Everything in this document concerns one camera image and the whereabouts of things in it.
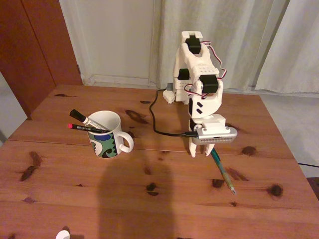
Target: pencil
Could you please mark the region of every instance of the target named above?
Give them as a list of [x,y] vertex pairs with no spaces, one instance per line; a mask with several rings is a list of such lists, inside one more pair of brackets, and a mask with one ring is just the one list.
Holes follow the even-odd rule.
[[235,187],[234,187],[233,183],[231,182],[229,174],[226,172],[223,165],[221,164],[220,157],[219,157],[216,149],[214,148],[210,154],[211,154],[211,156],[213,156],[213,159],[215,160],[215,163],[217,164],[217,167],[219,168],[228,188],[230,189],[230,191],[232,191],[232,193],[234,195],[236,195]]

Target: black cable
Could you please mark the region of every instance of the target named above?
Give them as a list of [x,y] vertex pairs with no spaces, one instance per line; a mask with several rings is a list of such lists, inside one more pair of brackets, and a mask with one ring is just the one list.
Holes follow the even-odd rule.
[[310,166],[310,167],[319,168],[319,166],[312,165],[312,164],[306,164],[306,163],[298,163],[298,164],[299,164],[299,165],[304,165],[304,166]]
[[165,132],[158,131],[156,129],[155,116],[154,116],[154,113],[152,111],[152,106],[155,104],[156,100],[158,99],[159,92],[160,91],[164,91],[164,90],[166,90],[166,89],[161,89],[161,90],[157,90],[156,91],[155,99],[154,99],[153,103],[151,103],[151,105],[150,105],[150,112],[151,112],[151,115],[152,115],[152,118],[153,118],[153,130],[154,130],[155,133],[159,133],[159,134],[166,135],[166,136],[171,136],[171,137],[186,136],[186,133],[165,133]]

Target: robotic arm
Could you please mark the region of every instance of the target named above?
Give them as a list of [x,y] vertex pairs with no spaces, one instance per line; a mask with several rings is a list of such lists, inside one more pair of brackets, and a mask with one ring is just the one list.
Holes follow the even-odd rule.
[[207,45],[200,43],[202,38],[198,31],[182,32],[175,56],[173,91],[163,93],[169,103],[175,100],[188,104],[189,130],[197,132],[189,139],[192,157],[197,145],[205,144],[208,156],[216,143],[230,143],[237,136],[236,129],[225,126],[223,116],[214,114],[221,106],[223,82],[210,60]]

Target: white curtain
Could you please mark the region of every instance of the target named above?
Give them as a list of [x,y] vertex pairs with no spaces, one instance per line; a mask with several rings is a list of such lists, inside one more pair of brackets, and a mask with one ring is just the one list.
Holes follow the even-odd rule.
[[319,92],[319,0],[290,0],[256,90]]
[[228,73],[224,88],[248,89],[273,0],[155,1],[151,81],[160,88],[172,82],[182,31],[201,31],[210,40]]

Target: red and white wire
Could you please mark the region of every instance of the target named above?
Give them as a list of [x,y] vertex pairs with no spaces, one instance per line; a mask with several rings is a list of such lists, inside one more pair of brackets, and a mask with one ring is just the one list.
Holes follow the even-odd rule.
[[210,41],[201,41],[200,43],[203,43],[203,44],[205,44],[205,45],[206,45],[206,44],[209,44],[209,45],[211,44]]
[[193,84],[187,84],[187,85],[184,86],[184,90],[185,90],[188,94],[201,96],[202,98],[204,98],[205,96],[208,95],[208,93],[206,93],[206,94],[204,94],[204,95],[201,95],[201,94],[199,94],[199,93],[196,93],[196,92],[192,92],[192,91],[187,90],[187,89],[186,89],[186,86],[191,86],[191,85],[193,85]]
[[215,49],[214,49],[211,45],[207,45],[207,47],[209,47],[209,48],[212,50],[212,52],[213,52],[215,58],[216,58],[217,61],[219,61],[219,63],[220,63],[220,69],[224,71],[224,73],[222,74],[221,77],[217,77],[219,80],[221,80],[221,79],[223,79],[223,78],[225,77],[225,75],[226,75],[226,73],[227,73],[227,70],[226,70],[225,68],[222,68],[222,62],[221,62],[221,60],[219,59],[219,57],[217,56],[217,54],[216,54],[216,52],[215,52]]

